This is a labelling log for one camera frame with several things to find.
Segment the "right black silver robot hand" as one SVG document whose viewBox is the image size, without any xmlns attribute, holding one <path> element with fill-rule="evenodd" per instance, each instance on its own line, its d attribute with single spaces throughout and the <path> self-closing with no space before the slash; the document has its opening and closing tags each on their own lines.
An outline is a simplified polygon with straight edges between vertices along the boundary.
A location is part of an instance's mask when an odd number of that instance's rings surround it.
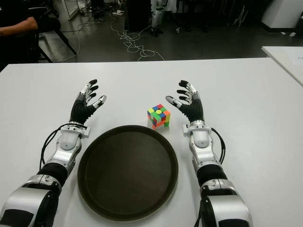
<svg viewBox="0 0 303 227">
<path fill-rule="evenodd" d="M 178 89 L 178 99 L 166 96 L 166 100 L 179 109 L 190 122 L 204 121 L 204 111 L 199 92 L 192 83 L 181 80 L 178 85 L 184 89 Z"/>
</svg>

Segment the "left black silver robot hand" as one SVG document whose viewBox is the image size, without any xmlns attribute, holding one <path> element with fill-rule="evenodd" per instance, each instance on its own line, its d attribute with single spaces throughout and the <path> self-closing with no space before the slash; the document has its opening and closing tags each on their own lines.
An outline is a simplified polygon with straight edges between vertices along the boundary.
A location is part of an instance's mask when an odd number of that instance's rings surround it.
<svg viewBox="0 0 303 227">
<path fill-rule="evenodd" d="M 97 79 L 89 81 L 78 93 L 71 110 L 70 122 L 77 122 L 84 125 L 87 119 L 105 103 L 107 97 L 103 95 L 92 104 L 88 104 L 88 102 L 97 95 L 94 93 L 94 91 L 98 89 L 98 85 L 95 85 L 97 81 Z"/>
</svg>

